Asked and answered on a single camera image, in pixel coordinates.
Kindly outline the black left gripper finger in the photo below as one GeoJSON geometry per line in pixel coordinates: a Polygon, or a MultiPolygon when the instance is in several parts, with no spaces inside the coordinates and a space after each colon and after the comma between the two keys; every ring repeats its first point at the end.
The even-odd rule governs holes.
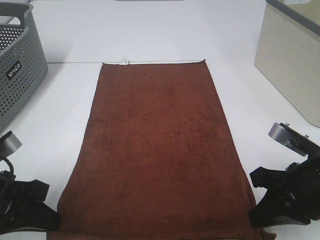
{"type": "Polygon", "coordinates": [[[34,201],[46,200],[50,185],[40,180],[17,181],[18,196],[34,201]]]}
{"type": "Polygon", "coordinates": [[[14,201],[14,232],[57,231],[61,216],[44,202],[18,199],[14,201]]]}

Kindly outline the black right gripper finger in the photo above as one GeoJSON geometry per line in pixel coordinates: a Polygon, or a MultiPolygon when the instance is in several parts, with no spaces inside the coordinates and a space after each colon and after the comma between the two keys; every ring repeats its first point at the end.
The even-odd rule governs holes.
{"type": "Polygon", "coordinates": [[[258,167],[249,174],[255,188],[266,188],[275,192],[285,192],[293,188],[288,180],[287,172],[258,167]]]}
{"type": "Polygon", "coordinates": [[[249,221],[253,227],[272,227],[280,225],[310,224],[307,217],[295,202],[267,190],[261,201],[249,212],[249,221]]]}

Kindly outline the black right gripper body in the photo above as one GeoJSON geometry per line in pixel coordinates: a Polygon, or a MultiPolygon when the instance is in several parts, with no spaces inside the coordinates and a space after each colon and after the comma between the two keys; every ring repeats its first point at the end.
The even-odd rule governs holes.
{"type": "Polygon", "coordinates": [[[284,213],[296,220],[320,219],[320,158],[293,162],[284,171],[284,213]]]}

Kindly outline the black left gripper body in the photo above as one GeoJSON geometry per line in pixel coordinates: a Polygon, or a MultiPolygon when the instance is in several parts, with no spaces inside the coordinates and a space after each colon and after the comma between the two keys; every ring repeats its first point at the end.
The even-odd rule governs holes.
{"type": "Polygon", "coordinates": [[[9,171],[0,172],[0,234],[21,231],[28,226],[26,195],[28,183],[16,181],[9,171]]]}

